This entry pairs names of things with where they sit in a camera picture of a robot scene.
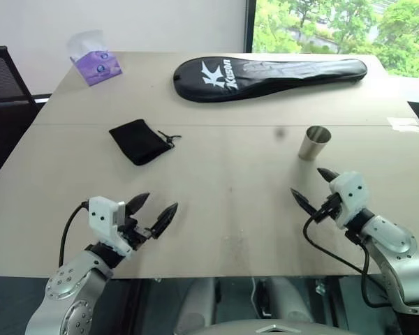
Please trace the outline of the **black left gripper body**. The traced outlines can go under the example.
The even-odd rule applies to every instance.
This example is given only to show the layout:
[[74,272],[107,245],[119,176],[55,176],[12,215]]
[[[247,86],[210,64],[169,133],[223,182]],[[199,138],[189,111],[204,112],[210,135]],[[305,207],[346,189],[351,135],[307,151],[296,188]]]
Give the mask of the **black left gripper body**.
[[130,216],[124,218],[124,223],[117,230],[134,251],[152,238],[152,229],[139,226],[138,221]]

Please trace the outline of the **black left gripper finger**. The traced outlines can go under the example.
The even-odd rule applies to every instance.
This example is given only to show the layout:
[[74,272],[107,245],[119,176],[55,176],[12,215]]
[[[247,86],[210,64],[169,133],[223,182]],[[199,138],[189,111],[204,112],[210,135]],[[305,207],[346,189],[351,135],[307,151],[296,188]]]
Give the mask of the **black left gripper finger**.
[[158,216],[155,224],[150,228],[153,239],[158,239],[165,229],[171,224],[178,208],[178,203],[175,202],[164,209]]
[[134,198],[129,200],[126,203],[126,216],[135,215],[143,207],[148,197],[149,192],[146,192],[136,195]]

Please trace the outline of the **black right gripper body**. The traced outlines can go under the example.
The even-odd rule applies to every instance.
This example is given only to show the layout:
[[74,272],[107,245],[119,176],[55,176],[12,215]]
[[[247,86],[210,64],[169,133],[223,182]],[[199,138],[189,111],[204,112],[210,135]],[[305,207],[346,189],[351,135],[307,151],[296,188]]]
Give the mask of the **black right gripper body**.
[[316,221],[323,221],[330,217],[334,221],[337,219],[342,200],[338,193],[333,193],[327,197],[327,200],[321,205],[321,208],[316,212]]

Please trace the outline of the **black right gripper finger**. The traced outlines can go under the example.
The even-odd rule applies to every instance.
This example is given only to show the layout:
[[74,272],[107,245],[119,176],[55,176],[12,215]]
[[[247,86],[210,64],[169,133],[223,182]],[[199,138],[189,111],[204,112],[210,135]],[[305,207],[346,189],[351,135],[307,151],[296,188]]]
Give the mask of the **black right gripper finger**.
[[295,190],[294,188],[291,188],[291,193],[297,202],[297,204],[307,213],[307,214],[315,214],[317,212],[317,209],[315,209],[306,199],[303,194],[301,194],[299,191]]
[[331,182],[339,176],[339,173],[324,167],[318,167],[317,171],[326,182]]

